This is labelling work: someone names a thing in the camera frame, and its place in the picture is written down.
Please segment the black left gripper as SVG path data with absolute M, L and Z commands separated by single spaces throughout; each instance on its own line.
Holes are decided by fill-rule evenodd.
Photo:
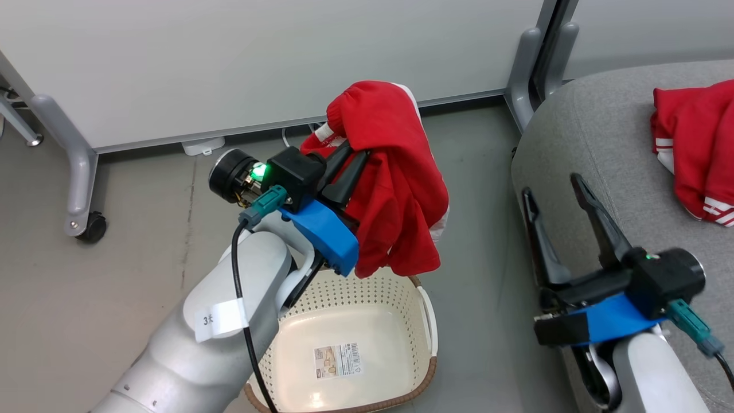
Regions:
M 282 186 L 287 194 L 284 207 L 291 213 L 299 212 L 321 191 L 324 202 L 344 209 L 370 156 L 370 151 L 356 152 L 351 162 L 344 166 L 352 152 L 348 141 L 336 147 L 326 159 L 318 153 L 304 154 L 295 146 L 289 146 L 264 164 L 253 167 L 252 178 L 260 183 L 262 192 L 271 186 Z

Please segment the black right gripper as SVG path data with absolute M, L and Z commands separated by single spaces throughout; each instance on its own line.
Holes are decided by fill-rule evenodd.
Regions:
M 544 321 L 661 321 L 682 298 L 682 251 L 651 256 L 632 248 L 580 173 L 571 174 L 579 207 L 589 217 L 600 267 L 577 279 L 561 263 L 530 188 L 522 189 L 527 230 Z

